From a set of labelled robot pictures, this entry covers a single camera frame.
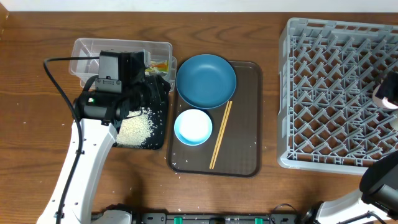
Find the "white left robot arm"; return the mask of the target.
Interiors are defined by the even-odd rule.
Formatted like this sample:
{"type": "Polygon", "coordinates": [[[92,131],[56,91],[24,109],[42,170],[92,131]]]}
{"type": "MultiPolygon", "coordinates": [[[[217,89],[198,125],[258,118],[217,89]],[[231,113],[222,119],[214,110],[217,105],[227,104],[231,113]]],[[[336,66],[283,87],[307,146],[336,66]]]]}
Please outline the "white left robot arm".
{"type": "Polygon", "coordinates": [[[72,135],[55,189],[39,223],[92,223],[106,158],[114,146],[160,149],[165,141],[170,83],[150,72],[150,53],[103,50],[98,73],[67,100],[72,135]]]}

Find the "light blue bowl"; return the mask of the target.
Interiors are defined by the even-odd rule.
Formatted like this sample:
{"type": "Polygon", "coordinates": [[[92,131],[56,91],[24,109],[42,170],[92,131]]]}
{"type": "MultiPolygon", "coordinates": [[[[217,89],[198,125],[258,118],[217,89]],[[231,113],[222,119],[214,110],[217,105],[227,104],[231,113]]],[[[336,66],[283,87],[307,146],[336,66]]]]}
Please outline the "light blue bowl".
{"type": "Polygon", "coordinates": [[[174,122],[177,139],[188,146],[198,146],[209,139],[213,123],[202,110],[189,109],[180,113],[174,122]]]}

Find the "yellow snack wrapper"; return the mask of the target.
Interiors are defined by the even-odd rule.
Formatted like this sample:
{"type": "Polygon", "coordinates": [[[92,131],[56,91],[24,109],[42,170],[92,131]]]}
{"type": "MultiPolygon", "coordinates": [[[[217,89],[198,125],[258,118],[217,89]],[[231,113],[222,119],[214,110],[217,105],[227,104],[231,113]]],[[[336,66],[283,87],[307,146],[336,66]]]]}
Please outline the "yellow snack wrapper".
{"type": "Polygon", "coordinates": [[[150,66],[145,70],[146,73],[168,74],[169,60],[151,60],[150,66]]]}

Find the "dark blue plate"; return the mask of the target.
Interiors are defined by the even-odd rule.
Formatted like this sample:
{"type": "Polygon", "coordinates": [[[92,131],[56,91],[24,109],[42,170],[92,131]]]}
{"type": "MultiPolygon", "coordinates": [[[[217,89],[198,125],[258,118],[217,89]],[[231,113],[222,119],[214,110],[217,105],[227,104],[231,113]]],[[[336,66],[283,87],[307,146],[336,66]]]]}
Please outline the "dark blue plate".
{"type": "Polygon", "coordinates": [[[209,110],[226,103],[237,85],[233,66],[223,57],[201,54],[187,59],[180,66],[176,87],[189,105],[209,110]]]}

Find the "white cup pink inside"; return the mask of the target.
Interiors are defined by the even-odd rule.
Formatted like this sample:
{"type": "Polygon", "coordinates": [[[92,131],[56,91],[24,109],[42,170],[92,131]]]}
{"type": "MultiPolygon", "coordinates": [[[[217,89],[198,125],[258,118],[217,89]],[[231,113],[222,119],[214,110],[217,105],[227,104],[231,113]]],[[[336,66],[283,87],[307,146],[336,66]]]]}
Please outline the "white cup pink inside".
{"type": "Polygon", "coordinates": [[[373,91],[373,95],[372,95],[373,103],[374,103],[377,107],[382,108],[382,109],[387,109],[387,110],[396,110],[396,109],[398,109],[398,106],[395,105],[395,104],[393,104],[393,103],[390,103],[390,102],[387,100],[386,97],[384,97],[383,99],[380,99],[380,98],[378,98],[378,97],[376,96],[376,93],[378,92],[379,87],[380,87],[380,85],[378,85],[378,86],[375,88],[375,90],[373,91]]]}

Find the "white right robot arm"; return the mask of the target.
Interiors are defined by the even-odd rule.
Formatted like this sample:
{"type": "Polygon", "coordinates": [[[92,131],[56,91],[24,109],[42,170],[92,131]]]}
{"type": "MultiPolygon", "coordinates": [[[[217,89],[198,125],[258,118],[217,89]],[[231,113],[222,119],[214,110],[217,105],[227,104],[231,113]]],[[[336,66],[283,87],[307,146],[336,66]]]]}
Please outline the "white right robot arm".
{"type": "Polygon", "coordinates": [[[374,163],[359,189],[312,207],[299,223],[359,223],[362,219],[397,220],[397,152],[374,163]]]}

